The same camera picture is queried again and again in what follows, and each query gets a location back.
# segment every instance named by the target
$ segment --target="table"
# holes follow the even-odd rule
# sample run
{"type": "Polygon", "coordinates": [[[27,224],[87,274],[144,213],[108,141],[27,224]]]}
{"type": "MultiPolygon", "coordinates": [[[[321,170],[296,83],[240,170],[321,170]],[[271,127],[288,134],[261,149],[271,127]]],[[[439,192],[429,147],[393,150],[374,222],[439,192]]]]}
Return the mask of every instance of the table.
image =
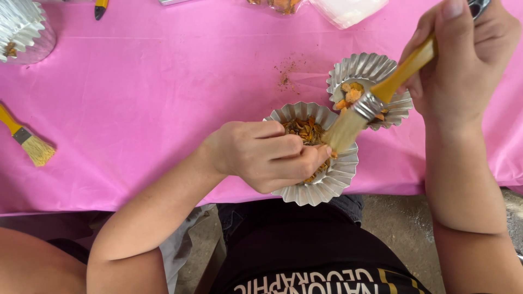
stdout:
{"type": "MultiPolygon", "coordinates": [[[[56,48],[37,64],[0,64],[0,99],[58,152],[35,168],[0,127],[0,213],[114,211],[227,121],[260,121],[298,101],[331,106],[333,64],[360,52],[397,60],[436,0],[391,0],[346,30],[312,5],[280,16],[244,2],[111,1],[100,21],[92,3],[45,5],[56,48]],[[283,75],[289,85],[280,85],[283,75]]],[[[519,1],[504,3],[523,19],[519,1]]],[[[522,53],[520,44],[483,126],[497,182],[520,192],[522,53]]],[[[422,193],[423,129],[412,110],[400,127],[365,130],[346,192],[422,193]]],[[[229,177],[200,205],[269,197],[229,177]]]]}

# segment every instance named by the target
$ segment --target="pastry brush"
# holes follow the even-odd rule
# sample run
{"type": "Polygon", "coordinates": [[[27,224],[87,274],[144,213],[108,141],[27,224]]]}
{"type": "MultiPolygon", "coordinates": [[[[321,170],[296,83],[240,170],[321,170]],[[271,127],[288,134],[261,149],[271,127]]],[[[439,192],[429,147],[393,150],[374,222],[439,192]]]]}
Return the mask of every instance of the pastry brush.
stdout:
{"type": "Polygon", "coordinates": [[[53,147],[35,136],[28,128],[17,124],[2,104],[0,104],[0,120],[7,125],[13,138],[27,152],[35,166],[44,166],[54,155],[53,147]]]}
{"type": "MultiPolygon", "coordinates": [[[[469,0],[469,8],[474,20],[486,9],[490,0],[469,0]]],[[[370,87],[366,93],[340,115],[325,132],[322,140],[335,152],[343,152],[354,141],[365,125],[384,110],[396,90],[437,55],[436,36],[430,36],[403,62],[396,71],[381,83],[370,87]]]]}

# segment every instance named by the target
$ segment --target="yellow handle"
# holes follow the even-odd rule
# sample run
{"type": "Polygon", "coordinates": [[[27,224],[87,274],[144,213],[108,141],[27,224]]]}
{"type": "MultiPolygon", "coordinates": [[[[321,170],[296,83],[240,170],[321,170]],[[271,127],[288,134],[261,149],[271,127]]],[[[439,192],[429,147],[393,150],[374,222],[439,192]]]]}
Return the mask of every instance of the yellow handle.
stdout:
{"type": "Polygon", "coordinates": [[[0,120],[3,121],[9,130],[11,131],[11,135],[14,135],[20,128],[22,128],[21,125],[17,124],[13,117],[7,112],[7,109],[0,104],[0,120]]]}
{"type": "Polygon", "coordinates": [[[389,103],[392,95],[405,81],[419,71],[425,64],[438,55],[438,46],[434,33],[421,44],[385,81],[372,86],[370,91],[385,103],[389,103]]]}

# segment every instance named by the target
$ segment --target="hand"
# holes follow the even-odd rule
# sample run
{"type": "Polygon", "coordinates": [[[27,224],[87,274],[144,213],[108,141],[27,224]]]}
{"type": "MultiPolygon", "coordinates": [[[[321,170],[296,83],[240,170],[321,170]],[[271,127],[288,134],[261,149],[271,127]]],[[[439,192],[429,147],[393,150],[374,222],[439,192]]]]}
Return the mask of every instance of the hand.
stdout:
{"type": "Polygon", "coordinates": [[[425,123],[481,125],[483,111],[516,47],[521,28],[499,0],[474,23],[466,0],[445,0],[419,20],[400,64],[432,31],[439,55],[401,87],[408,88],[425,123]]]}
{"type": "Polygon", "coordinates": [[[263,194],[309,178],[332,151],[327,145],[304,146],[277,121],[228,122],[203,144],[219,173],[239,176],[263,194]]]}

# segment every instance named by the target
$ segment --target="black t-shirt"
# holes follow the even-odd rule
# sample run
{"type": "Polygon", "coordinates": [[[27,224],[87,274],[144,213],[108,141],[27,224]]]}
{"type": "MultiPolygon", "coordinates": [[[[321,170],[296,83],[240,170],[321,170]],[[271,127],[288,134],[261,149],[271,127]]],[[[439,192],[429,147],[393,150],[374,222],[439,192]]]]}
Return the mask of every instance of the black t-shirt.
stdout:
{"type": "Polygon", "coordinates": [[[235,235],[212,294],[430,293],[383,242],[327,204],[260,209],[235,235]]]}

